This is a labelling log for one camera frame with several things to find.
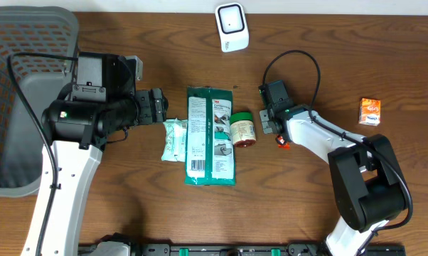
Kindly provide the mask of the small red sachet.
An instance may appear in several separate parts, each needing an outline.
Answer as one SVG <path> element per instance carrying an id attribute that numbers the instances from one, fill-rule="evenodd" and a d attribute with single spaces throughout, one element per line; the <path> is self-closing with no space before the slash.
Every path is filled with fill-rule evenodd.
<path id="1" fill-rule="evenodd" d="M 278 147 L 281 149 L 289 149 L 290 143 L 284 139 L 282 135 L 277 135 L 276 142 L 278 144 Z"/>

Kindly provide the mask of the green lid spice jar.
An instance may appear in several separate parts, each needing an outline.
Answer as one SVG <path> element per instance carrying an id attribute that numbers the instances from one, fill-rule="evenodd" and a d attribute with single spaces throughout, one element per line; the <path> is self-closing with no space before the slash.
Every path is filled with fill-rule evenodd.
<path id="1" fill-rule="evenodd" d="M 250 112 L 238 112 L 230 117 L 232 143 L 235 147 L 249 147 L 256 143 L 255 126 Z"/>

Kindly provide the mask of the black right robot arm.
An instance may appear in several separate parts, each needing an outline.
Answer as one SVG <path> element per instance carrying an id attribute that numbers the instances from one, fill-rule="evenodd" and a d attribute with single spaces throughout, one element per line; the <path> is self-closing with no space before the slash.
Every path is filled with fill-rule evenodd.
<path id="1" fill-rule="evenodd" d="M 334 230 L 320 245 L 293 244 L 290 255 L 404 255 L 401 246 L 372 246 L 412 200 L 387 137 L 364 137 L 333 125 L 306 105 L 296 105 L 279 80 L 259 87 L 265 109 L 263 131 L 276 134 L 280 147 L 297 144 L 329 165 L 340 214 Z"/>

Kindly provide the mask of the white green packet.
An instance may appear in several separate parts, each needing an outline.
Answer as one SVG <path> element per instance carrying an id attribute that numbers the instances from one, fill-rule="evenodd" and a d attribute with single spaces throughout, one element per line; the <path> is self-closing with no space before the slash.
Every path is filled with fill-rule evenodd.
<path id="1" fill-rule="evenodd" d="M 234 186 L 235 153 L 230 131 L 232 92 L 187 89 L 186 178 L 192 186 Z"/>

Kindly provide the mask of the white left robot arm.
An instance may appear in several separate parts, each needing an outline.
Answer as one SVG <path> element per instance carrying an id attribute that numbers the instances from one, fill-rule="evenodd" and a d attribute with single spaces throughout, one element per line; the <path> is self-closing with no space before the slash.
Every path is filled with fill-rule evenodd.
<path id="1" fill-rule="evenodd" d="M 41 183 L 23 255 L 78 255 L 87 196 L 109 137 L 166 120 L 159 88 L 137 90 L 143 63 L 133 56 L 81 52 L 73 76 L 44 109 Z"/>

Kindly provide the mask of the teal packet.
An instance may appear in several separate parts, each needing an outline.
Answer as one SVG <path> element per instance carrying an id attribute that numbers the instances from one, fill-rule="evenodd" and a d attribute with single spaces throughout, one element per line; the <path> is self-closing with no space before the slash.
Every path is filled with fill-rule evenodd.
<path id="1" fill-rule="evenodd" d="M 166 130 L 166 138 L 161 160 L 184 162 L 186 160 L 188 121 L 168 119 L 164 122 L 164 127 Z"/>

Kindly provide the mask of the small orange box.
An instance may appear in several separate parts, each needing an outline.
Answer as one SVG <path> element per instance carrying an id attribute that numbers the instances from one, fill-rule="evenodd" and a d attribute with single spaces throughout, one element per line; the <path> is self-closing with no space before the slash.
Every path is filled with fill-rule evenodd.
<path id="1" fill-rule="evenodd" d="M 380 124 L 381 101 L 362 98 L 359 107 L 359 124 L 378 126 Z"/>

